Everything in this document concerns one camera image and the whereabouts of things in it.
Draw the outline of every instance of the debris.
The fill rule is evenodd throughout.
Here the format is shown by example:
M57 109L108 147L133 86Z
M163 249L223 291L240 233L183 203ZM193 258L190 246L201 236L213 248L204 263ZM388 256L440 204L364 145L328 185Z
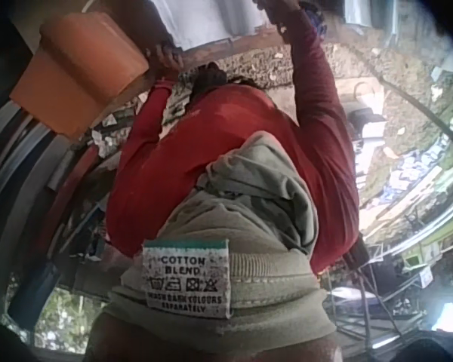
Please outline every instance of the debris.
M103 119L103 126L104 127L107 127L107 126L112 126L113 124L118 124L116 118L114 117L114 115L108 115L107 117L105 117Z
M111 137L109 137L109 136L104 137L104 141L106 142L106 144L108 146L114 145L114 140Z
M431 86L431 100L433 102L436 102L438 100L438 98L441 97L442 94L443 94L443 88L438 87L436 85Z
M439 66L435 66L431 72L431 79L433 79L434 82L437 82L442 73L443 69Z
M364 36L364 30L362 30L360 26L352 25L350 28L354 30L358 35Z
M399 158L399 156L393 151L393 149L388 146L383 148L383 152L386 157L391 158L392 160L397 160Z
M142 103L144 103L148 99L148 92L141 93L140 95L138 95L138 97L139 97L140 101Z
M96 130L92 130L91 132L92 139L94 140L94 143L97 145L100 141L103 140L103 135L100 134L100 132L97 132Z

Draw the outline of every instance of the red long sleeve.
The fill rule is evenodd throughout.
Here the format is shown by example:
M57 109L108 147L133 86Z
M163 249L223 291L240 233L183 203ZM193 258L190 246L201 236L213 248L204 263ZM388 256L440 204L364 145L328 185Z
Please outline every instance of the red long sleeve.
M350 249L358 235L359 198L346 116L303 11L290 14L288 31L300 127L261 90L231 84L193 104L174 132L158 143L169 91L152 91L125 145L107 209L111 242L124 254L132 256L145 240L156 238L206 166L258 130L279 140L316 205L319 237L313 271L323 270Z
M165 81L157 82L149 92L146 102L134 120L128 140L122 147L117 179L122 178L126 164L137 164L148 157L156 147L162 130L163 112L171 95L172 84ZM134 165L128 165L128 172Z
M316 271L345 254L359 233L359 196L354 151L347 120L315 29L303 11L286 21L294 64L299 146L316 166L319 178L305 175L319 212L319 238L311 263Z

